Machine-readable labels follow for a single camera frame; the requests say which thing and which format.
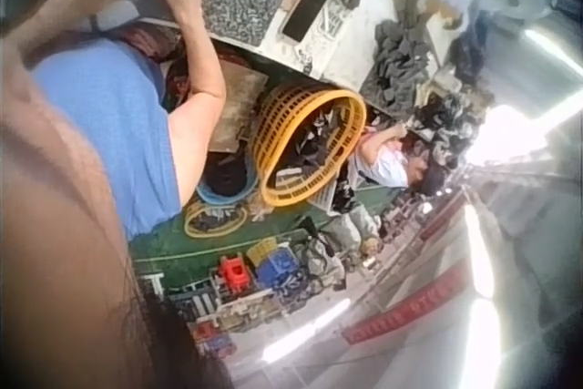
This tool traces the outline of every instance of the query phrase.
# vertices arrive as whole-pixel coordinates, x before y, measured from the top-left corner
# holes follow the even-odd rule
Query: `fabric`
[[[128,239],[180,212],[156,65],[129,46],[99,39],[50,56],[33,77],[97,151]]]
[[[397,148],[383,145],[372,166],[366,164],[358,153],[353,153],[349,160],[359,174],[372,179],[377,184],[390,188],[409,186],[405,170],[407,160],[403,152]]]

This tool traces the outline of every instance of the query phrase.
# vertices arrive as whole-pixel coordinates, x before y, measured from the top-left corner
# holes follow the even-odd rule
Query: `white shirt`
[[[358,153],[352,154],[349,160],[351,166],[355,166],[361,175],[372,179],[377,184],[391,188],[409,187],[405,170],[407,158],[400,150],[390,150],[382,146],[372,166],[367,165]]]

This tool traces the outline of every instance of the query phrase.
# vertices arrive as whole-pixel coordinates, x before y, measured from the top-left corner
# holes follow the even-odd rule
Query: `blue shirt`
[[[180,213],[158,66],[99,39],[48,57],[33,77],[100,156],[129,240]]]

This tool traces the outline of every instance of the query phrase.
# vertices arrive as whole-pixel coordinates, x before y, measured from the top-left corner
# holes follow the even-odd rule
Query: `smartphone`
[[[326,0],[299,0],[288,16],[281,33],[301,43],[325,3]]]

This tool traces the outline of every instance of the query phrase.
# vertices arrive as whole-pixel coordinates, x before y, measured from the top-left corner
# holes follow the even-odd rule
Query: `green floor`
[[[357,198],[371,214],[380,213],[388,206],[397,191],[387,188],[367,188],[357,192]],[[166,287],[179,287],[203,279],[219,257],[246,251],[251,245],[270,236],[280,239],[301,237],[301,231],[292,229],[298,215],[308,213],[314,221],[324,223],[329,218],[308,203],[276,209],[263,222],[245,223],[241,228],[220,238],[192,239],[184,231],[184,219],[160,225],[148,236],[132,242],[132,255],[140,273],[164,272]]]

